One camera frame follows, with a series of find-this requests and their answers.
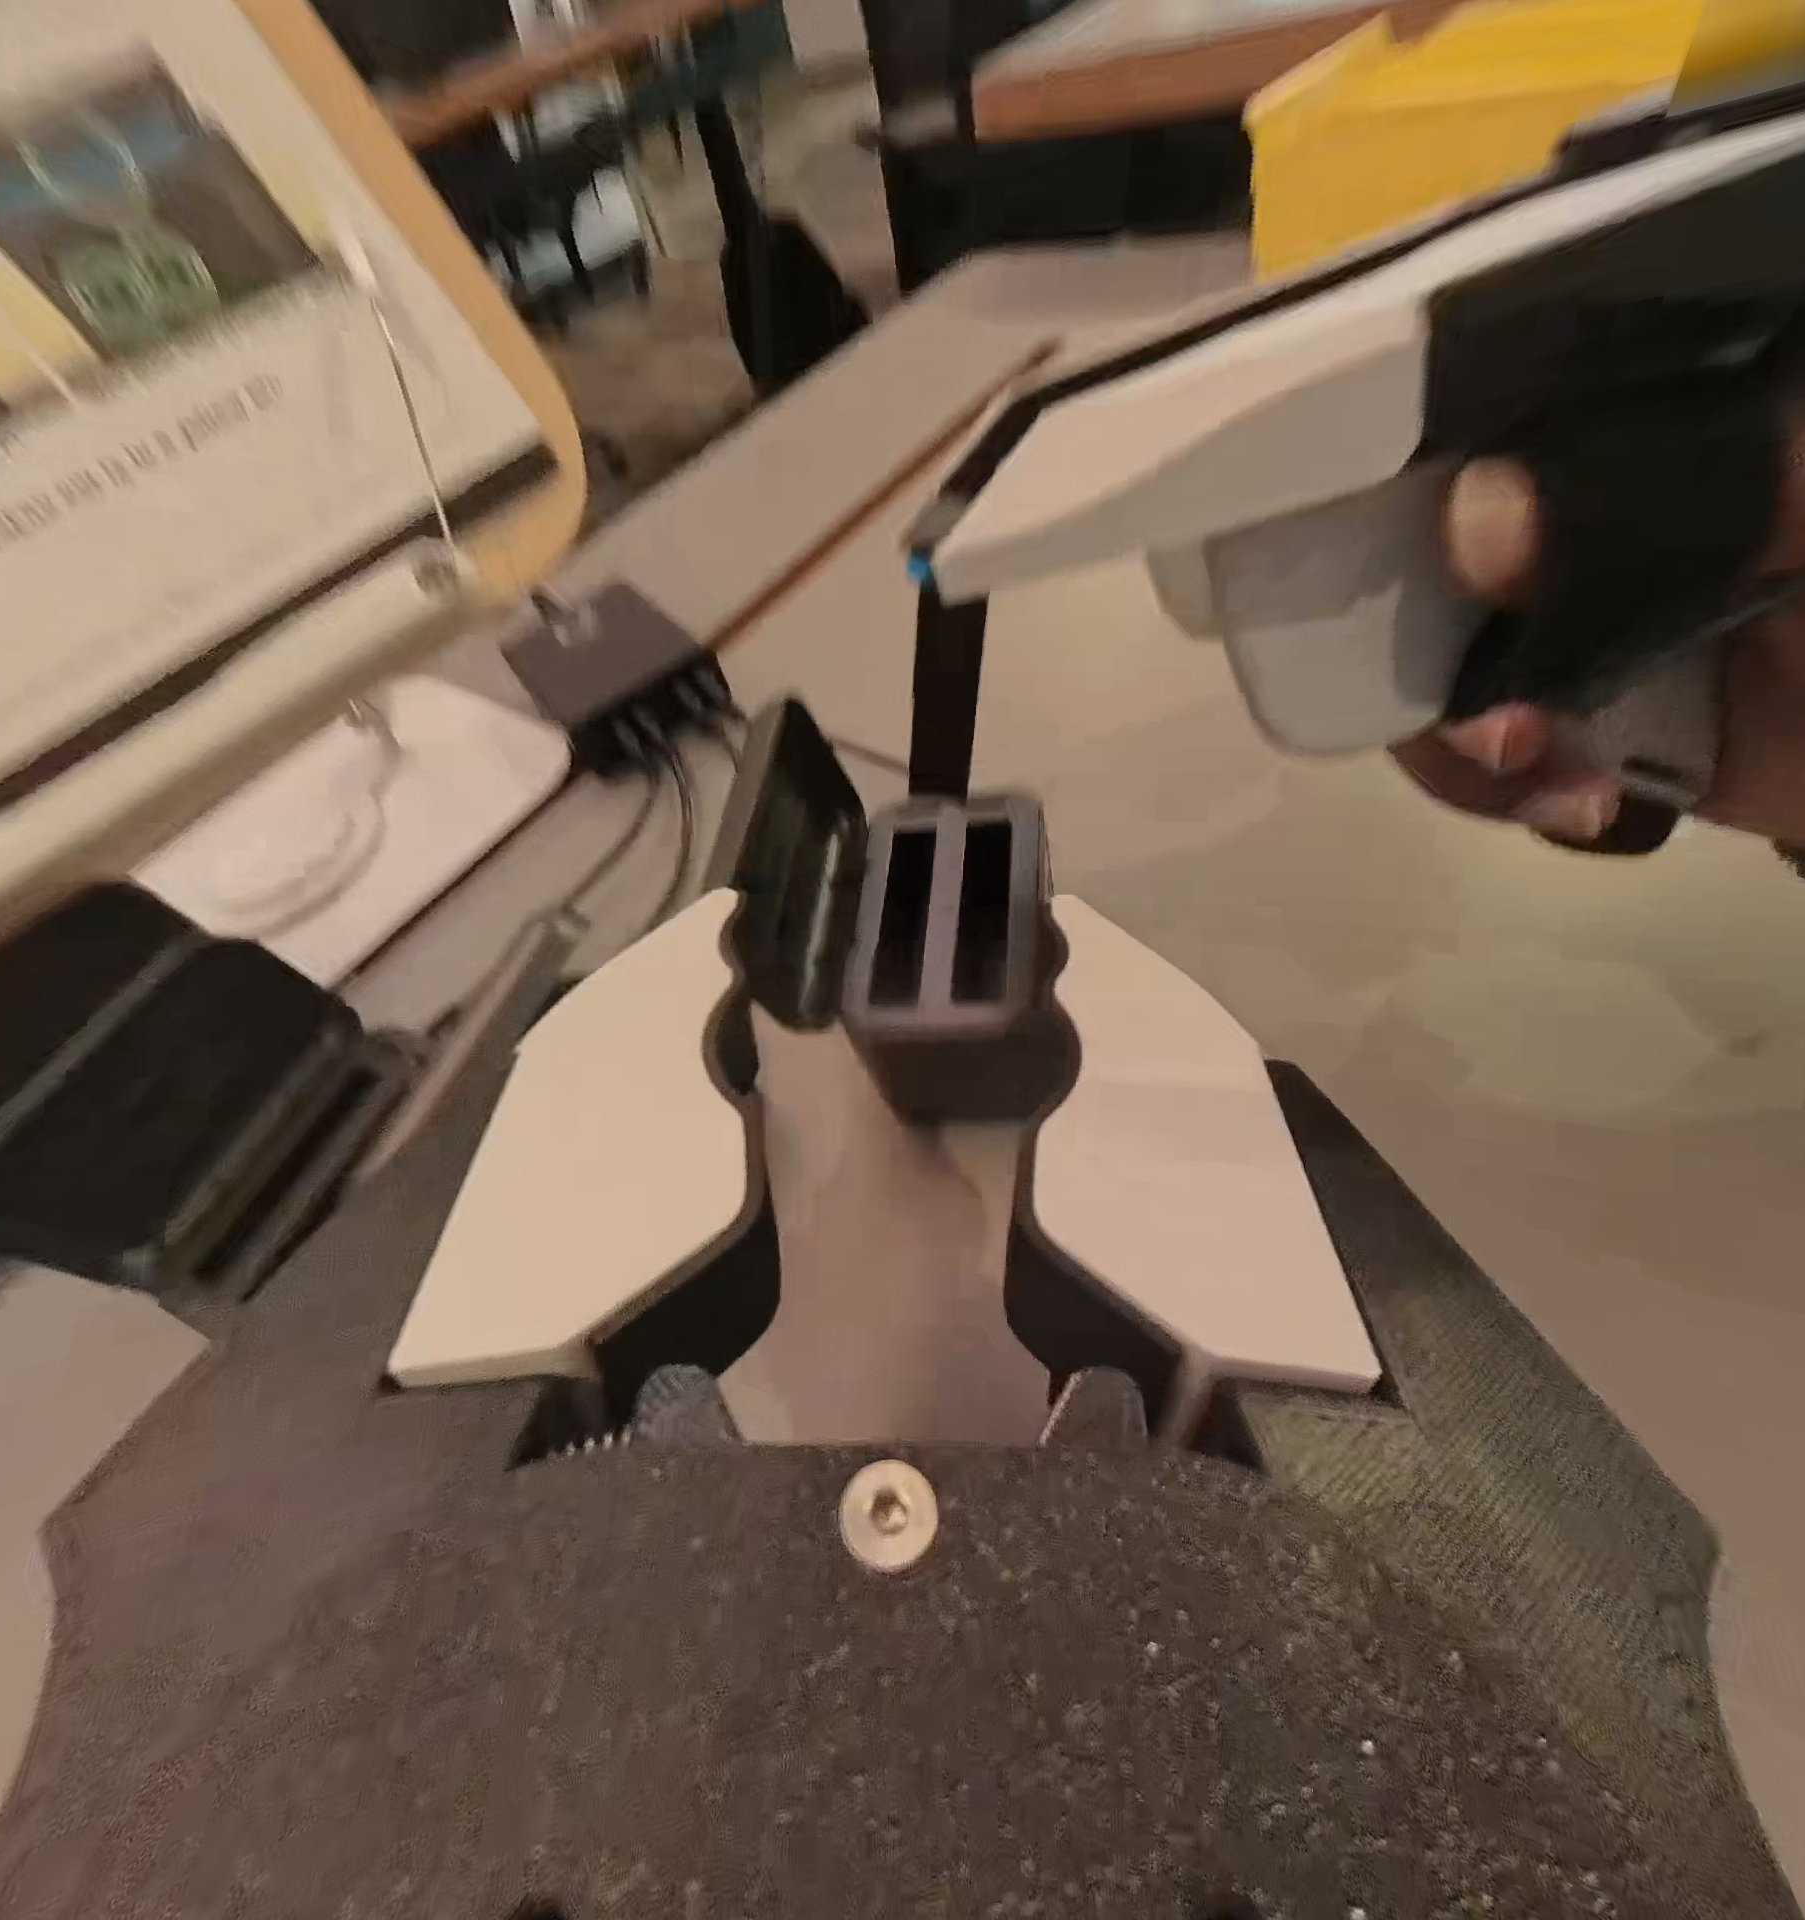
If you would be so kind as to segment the yellow plastic bin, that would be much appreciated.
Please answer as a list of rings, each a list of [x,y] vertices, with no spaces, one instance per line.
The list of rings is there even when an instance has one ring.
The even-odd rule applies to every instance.
[[[1402,37],[1375,19],[1256,92],[1256,285],[1536,176],[1609,108],[1805,56],[1805,2],[1461,3]]]

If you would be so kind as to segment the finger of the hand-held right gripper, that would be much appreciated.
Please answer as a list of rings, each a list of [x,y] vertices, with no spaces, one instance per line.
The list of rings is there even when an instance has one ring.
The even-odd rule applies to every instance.
[[[1491,327],[1571,301],[1767,300],[1805,286],[1805,109],[1717,129],[1456,218],[1310,285],[1096,363],[1065,397],[1272,366],[1419,352],[1444,324]]]
[[[1296,307],[1014,397],[909,532],[948,603],[1245,532],[1394,479],[1424,430],[1424,307]]]

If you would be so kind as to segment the printed instruction sheet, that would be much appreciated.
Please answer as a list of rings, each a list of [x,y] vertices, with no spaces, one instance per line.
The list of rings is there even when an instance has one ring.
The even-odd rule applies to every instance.
[[[549,465],[286,13],[0,3],[0,782]]]

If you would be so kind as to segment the black power adapter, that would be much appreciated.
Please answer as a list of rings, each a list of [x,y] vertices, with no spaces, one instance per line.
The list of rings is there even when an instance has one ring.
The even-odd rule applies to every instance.
[[[623,583],[573,603],[540,589],[500,660],[593,778],[657,768],[677,736],[717,730],[733,708],[704,645]]]

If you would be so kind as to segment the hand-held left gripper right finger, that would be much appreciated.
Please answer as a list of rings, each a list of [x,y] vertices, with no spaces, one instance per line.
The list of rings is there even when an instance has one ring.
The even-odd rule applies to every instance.
[[[1051,1397],[1121,1375],[1182,1445],[1238,1387],[1369,1399],[1387,1368],[1260,1044],[1090,902],[1050,916],[1070,1052],[1018,1154],[1003,1309]]]

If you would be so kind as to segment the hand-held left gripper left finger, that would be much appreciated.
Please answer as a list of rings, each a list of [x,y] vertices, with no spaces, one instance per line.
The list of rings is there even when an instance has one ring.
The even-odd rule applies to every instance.
[[[714,886],[560,993],[502,1091],[386,1353],[401,1387],[728,1368],[777,1275],[698,1331],[685,1290],[764,1222],[754,1036]]]

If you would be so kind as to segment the long wooden table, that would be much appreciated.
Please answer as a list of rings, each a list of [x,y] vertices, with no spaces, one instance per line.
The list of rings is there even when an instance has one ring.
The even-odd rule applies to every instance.
[[[1381,17],[1427,32],[1448,2],[1080,2],[1012,36],[969,82],[978,140],[1152,129],[1238,112]]]

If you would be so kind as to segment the small black bag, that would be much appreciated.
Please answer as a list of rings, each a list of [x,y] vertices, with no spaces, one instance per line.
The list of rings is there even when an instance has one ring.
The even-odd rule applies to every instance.
[[[812,371],[868,324],[865,301],[788,213],[746,207],[726,231],[720,265],[730,340],[758,399]]]

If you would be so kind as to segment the wooden office desk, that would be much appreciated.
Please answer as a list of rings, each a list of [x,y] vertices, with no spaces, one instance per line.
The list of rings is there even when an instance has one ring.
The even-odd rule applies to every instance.
[[[422,151],[485,118],[526,108],[545,92],[603,73],[615,60],[685,36],[711,19],[758,7],[760,2],[613,3],[586,27],[537,32],[482,58],[463,60],[426,88],[385,92],[381,108],[401,141]]]

